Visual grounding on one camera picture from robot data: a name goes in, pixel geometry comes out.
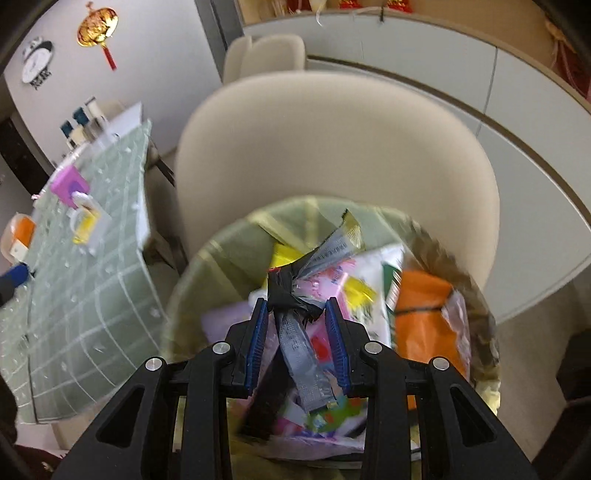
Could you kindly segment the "orange plastic bag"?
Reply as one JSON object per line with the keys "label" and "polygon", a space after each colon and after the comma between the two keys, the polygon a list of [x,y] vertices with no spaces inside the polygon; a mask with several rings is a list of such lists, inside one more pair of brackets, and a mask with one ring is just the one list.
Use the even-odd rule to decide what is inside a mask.
{"label": "orange plastic bag", "polygon": [[439,277],[404,271],[394,308],[393,343],[407,360],[427,364],[444,357],[469,379],[472,348],[463,295]]}

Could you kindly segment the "black silver wrapper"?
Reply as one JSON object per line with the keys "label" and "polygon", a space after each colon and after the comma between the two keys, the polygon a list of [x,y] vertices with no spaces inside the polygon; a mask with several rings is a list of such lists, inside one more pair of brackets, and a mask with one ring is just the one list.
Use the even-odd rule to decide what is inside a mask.
{"label": "black silver wrapper", "polygon": [[346,211],[339,227],[317,248],[269,273],[267,305],[273,312],[280,351],[304,411],[325,407],[335,395],[305,333],[305,326],[321,317],[325,300],[305,293],[303,288],[315,276],[338,267],[362,250],[361,226],[353,214]]}

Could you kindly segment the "green white tissue pack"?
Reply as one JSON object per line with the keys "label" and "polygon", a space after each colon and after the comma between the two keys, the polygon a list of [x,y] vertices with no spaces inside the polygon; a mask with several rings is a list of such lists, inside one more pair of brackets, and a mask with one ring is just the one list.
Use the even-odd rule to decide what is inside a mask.
{"label": "green white tissue pack", "polygon": [[363,324],[370,340],[389,347],[393,345],[404,258],[405,247],[400,243],[353,257],[344,287],[349,319]]}

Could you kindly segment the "white pink snack wrapper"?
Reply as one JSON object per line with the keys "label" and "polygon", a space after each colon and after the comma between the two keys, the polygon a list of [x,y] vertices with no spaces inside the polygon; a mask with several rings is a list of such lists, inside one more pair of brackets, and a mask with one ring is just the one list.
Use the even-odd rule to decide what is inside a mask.
{"label": "white pink snack wrapper", "polygon": [[310,458],[308,450],[318,449],[321,443],[345,446],[356,443],[366,428],[368,401],[342,394],[335,380],[325,318],[309,323],[305,333],[331,383],[335,399],[318,410],[304,411],[294,380],[283,364],[279,338],[271,335],[273,361],[266,367],[238,425],[239,437],[276,449],[277,458]]}

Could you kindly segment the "dark blue thermos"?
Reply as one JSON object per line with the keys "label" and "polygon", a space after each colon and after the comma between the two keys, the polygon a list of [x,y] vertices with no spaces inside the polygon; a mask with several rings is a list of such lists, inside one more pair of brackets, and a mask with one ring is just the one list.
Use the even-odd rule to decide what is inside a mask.
{"label": "dark blue thermos", "polygon": [[70,138],[73,132],[73,127],[69,121],[65,121],[61,126],[60,130],[66,138]]}

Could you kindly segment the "white thermos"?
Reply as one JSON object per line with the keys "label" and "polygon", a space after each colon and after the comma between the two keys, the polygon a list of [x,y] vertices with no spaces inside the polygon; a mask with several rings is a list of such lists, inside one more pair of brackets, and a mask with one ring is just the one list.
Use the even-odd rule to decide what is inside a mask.
{"label": "white thermos", "polygon": [[95,97],[91,97],[85,102],[86,110],[95,119],[98,123],[103,124],[106,119],[105,116],[98,105],[98,102]]}

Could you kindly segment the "panda wall clock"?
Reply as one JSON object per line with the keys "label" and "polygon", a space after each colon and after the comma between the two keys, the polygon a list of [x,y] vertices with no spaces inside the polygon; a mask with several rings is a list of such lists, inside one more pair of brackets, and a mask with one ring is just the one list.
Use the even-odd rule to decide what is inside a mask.
{"label": "panda wall clock", "polygon": [[23,50],[21,81],[37,90],[51,76],[49,65],[53,59],[53,43],[42,36],[33,38]]}

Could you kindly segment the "green grid tablecloth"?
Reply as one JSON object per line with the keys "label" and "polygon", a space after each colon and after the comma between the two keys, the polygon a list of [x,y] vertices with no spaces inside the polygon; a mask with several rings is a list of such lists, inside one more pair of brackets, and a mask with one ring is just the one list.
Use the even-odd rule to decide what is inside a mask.
{"label": "green grid tablecloth", "polygon": [[73,212],[54,194],[35,212],[31,277],[1,309],[1,376],[22,423],[80,414],[159,350],[165,314],[145,259],[151,129],[145,121],[81,164],[111,218],[94,250],[74,242]]}

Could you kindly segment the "pink tin box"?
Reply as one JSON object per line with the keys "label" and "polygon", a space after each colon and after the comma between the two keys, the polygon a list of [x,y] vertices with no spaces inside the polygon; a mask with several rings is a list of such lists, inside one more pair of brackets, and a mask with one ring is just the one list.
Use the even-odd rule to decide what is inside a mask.
{"label": "pink tin box", "polygon": [[74,165],[68,165],[56,170],[49,182],[50,191],[65,205],[76,209],[73,194],[78,192],[88,194],[90,187],[85,178]]}

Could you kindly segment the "grey cabinet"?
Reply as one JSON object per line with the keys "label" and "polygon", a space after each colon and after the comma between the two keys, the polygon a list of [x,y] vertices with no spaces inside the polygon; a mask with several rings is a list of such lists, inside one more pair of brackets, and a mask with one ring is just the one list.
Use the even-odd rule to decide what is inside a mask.
{"label": "grey cabinet", "polygon": [[391,78],[474,132],[500,193],[499,245],[485,287],[499,321],[589,266],[590,109],[547,68],[493,38],[411,15],[294,15],[245,33],[299,35],[315,67]]}

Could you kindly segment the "beige middle chair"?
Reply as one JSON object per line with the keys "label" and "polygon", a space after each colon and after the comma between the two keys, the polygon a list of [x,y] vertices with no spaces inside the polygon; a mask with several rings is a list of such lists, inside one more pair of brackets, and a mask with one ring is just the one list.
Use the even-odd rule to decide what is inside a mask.
{"label": "beige middle chair", "polygon": [[276,72],[304,71],[304,40],[294,34],[270,35],[252,43],[242,59],[239,79]]}

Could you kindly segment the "yellow chip bag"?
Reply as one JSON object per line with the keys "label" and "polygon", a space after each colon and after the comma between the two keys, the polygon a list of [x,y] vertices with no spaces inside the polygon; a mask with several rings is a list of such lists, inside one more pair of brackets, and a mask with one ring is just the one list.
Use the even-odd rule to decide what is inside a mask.
{"label": "yellow chip bag", "polygon": [[270,259],[270,270],[294,263],[303,256],[304,253],[293,247],[276,243],[273,246],[273,255]]}

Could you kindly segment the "red flower bouquet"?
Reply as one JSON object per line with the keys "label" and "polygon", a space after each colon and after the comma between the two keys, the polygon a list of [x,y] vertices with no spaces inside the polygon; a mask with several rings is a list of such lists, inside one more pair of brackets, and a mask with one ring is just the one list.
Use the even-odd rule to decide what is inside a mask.
{"label": "red flower bouquet", "polygon": [[549,18],[545,20],[545,25],[554,43],[551,69],[583,98],[590,101],[590,74],[582,60],[564,33]]}

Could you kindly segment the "lilac snack wrapper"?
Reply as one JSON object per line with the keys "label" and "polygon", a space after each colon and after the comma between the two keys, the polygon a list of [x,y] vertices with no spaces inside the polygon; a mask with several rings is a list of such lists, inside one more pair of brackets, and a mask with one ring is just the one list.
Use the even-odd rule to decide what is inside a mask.
{"label": "lilac snack wrapper", "polygon": [[201,316],[201,328],[207,343],[214,344],[224,340],[232,325],[247,321],[250,316],[252,316],[252,306],[247,301],[207,311]]}

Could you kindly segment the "orange white tissue box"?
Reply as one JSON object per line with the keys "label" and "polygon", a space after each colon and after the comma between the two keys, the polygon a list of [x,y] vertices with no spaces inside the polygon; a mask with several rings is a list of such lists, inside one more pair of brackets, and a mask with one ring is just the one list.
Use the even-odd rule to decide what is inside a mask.
{"label": "orange white tissue box", "polygon": [[1,236],[1,253],[11,264],[21,262],[26,256],[36,224],[29,215],[17,213],[9,221]]}

